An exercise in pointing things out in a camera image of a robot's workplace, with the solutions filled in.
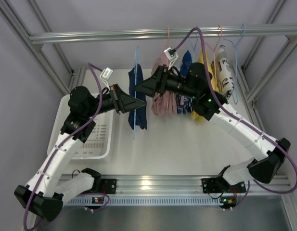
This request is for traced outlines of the pink wire hanger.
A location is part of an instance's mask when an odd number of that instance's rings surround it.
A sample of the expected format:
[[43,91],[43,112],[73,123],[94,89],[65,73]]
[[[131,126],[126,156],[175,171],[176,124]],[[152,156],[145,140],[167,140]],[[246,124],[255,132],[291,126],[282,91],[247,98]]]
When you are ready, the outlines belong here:
[[[169,41],[170,41],[170,28],[169,28],[169,26],[167,26],[167,43],[166,43],[166,46],[165,46],[165,50],[167,48],[169,48]],[[169,59],[168,59],[166,54],[165,54],[165,56],[166,56],[166,65],[168,66],[169,65]]]

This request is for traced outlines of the navy blue trousers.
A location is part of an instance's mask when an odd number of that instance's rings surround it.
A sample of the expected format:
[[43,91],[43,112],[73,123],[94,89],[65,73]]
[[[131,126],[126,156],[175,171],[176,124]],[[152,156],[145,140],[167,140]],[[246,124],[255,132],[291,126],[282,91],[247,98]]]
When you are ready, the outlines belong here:
[[[135,90],[134,86],[136,84],[143,82],[143,73],[140,64],[137,64],[137,71],[133,68],[128,73],[129,75],[129,95],[134,97]],[[129,125],[132,129],[134,129],[134,122],[136,125],[140,127],[140,129],[144,130],[147,129],[147,118],[146,118],[146,105],[136,109],[135,111],[131,111],[128,117]]]

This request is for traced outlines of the pink trousers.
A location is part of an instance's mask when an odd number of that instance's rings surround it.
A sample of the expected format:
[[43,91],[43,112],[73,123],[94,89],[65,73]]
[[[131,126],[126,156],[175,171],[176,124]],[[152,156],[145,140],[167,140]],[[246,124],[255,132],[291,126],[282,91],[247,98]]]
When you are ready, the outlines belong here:
[[[164,53],[161,53],[159,57],[155,60],[151,75],[153,75],[157,67],[161,65],[168,66],[168,59]],[[167,111],[169,116],[177,114],[177,105],[175,94],[166,91],[162,96],[156,93],[153,97],[152,111],[155,116],[162,117]]]

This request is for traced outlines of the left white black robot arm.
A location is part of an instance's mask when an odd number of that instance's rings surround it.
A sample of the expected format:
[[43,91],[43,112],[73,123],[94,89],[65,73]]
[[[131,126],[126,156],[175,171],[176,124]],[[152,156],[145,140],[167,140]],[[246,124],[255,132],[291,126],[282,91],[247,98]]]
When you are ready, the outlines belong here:
[[108,93],[97,97],[84,86],[74,88],[68,101],[70,113],[51,153],[34,177],[15,189],[14,195],[26,212],[52,222],[74,197],[82,193],[98,193],[101,174],[90,168],[63,184],[58,182],[76,151],[93,132],[94,118],[98,114],[111,110],[128,113],[145,105],[143,100],[128,95],[117,84],[112,85]]

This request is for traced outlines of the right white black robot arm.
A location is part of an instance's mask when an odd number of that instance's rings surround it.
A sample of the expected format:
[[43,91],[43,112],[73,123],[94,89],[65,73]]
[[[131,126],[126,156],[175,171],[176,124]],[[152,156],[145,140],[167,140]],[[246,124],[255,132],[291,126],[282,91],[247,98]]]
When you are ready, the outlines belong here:
[[214,184],[224,192],[243,181],[269,184],[283,164],[290,142],[285,138],[277,140],[258,130],[240,116],[225,97],[210,90],[209,80],[210,73],[201,63],[191,64],[186,77],[158,66],[151,77],[135,86],[135,90],[150,97],[169,91],[191,98],[193,111],[222,128],[252,154],[250,160],[228,165],[213,178]]

